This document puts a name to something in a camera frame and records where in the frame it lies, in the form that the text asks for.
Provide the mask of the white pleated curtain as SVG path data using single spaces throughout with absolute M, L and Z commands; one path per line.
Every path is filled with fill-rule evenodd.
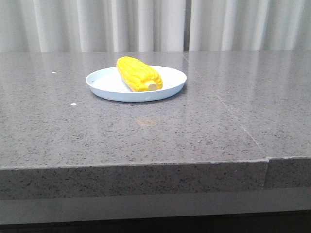
M 308 0 L 3 0 L 1 52 L 310 50 Z

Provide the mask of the yellow plastic corn cob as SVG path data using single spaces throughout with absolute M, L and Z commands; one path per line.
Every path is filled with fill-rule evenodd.
M 134 92 L 156 91 L 163 87 L 160 74 L 139 59 L 121 57 L 116 62 L 116 68 L 123 81 Z

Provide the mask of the light blue round plate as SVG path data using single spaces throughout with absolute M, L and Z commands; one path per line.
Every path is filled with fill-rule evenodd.
M 98 97 L 120 102 L 150 102 L 171 97 L 180 92 L 187 76 L 180 70 L 152 66 L 163 80 L 163 87 L 157 91 L 133 92 L 123 81 L 116 67 L 97 70 L 86 77 L 90 90 Z

